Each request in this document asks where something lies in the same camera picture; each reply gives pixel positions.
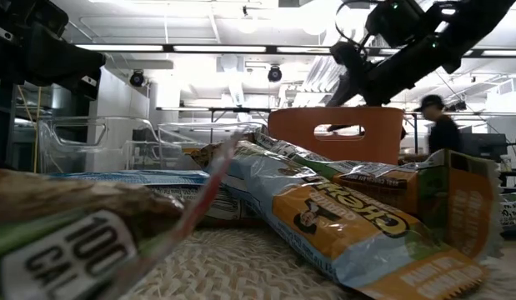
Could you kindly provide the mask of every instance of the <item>clear plastic bin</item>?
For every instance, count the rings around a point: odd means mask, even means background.
[[[158,138],[162,147],[162,160],[167,168],[190,168],[185,154],[199,150],[209,143],[226,140],[235,132],[268,133],[260,122],[235,123],[162,123],[158,125]]]
[[[135,117],[55,117],[38,122],[41,173],[164,169],[152,124]],[[179,147],[163,144],[168,152]]]

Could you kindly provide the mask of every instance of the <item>granola bar package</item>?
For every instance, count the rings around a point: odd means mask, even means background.
[[[415,217],[253,143],[238,143],[223,183],[316,268],[372,298],[447,299],[487,275]]]
[[[202,171],[160,170],[85,172],[53,174],[52,176],[141,184],[158,193],[182,199],[184,205],[196,198],[198,189],[209,178],[209,175]],[[254,226],[263,224],[263,221],[252,210],[242,205],[239,199],[232,197],[226,189],[221,188],[201,224],[205,226]]]
[[[394,166],[331,162],[285,141],[255,134],[253,141],[312,168],[319,175],[416,216],[467,256],[500,256],[500,202],[494,162],[441,150],[426,162]]]
[[[0,170],[0,300],[114,300],[195,228],[239,137],[185,206],[141,185]]]

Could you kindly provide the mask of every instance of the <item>plastic packaging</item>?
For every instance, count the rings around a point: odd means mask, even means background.
[[[182,199],[184,205],[196,198],[198,189],[209,178],[209,175],[203,171],[156,170],[85,172],[53,174],[52,176],[141,184],[158,193]],[[221,188],[201,224],[208,226],[252,226],[263,224],[263,221],[252,210],[242,205],[239,199],[232,197],[226,189]]]
[[[451,298],[487,274],[416,218],[250,142],[223,183],[320,271],[372,298]]]
[[[164,145],[161,151],[165,169],[190,170],[196,165],[187,154],[209,145],[224,141],[232,133],[267,133],[267,127],[259,122],[193,122],[158,124],[158,139]]]
[[[238,139],[185,207],[140,185],[0,170],[0,299],[118,298],[203,218]]]
[[[167,169],[152,124],[137,117],[42,117],[38,120],[41,173]]]
[[[492,161],[442,150],[426,162],[403,166],[330,162],[262,134],[254,134],[252,140],[335,183],[418,217],[438,237],[471,258],[481,261],[488,255],[501,255],[501,197]]]

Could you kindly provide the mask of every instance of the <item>man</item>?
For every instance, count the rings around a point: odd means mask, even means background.
[[[462,144],[459,129],[456,123],[443,113],[443,99],[437,95],[428,95],[423,98],[421,107],[415,112],[421,112],[426,120],[435,122],[428,137],[429,153],[440,149],[450,149],[461,152]]]

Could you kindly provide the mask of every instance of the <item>wicker mat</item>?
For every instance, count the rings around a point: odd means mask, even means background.
[[[485,264],[490,278],[467,299],[516,300],[516,275]],[[275,233],[203,229],[122,300],[360,299],[316,272]]]

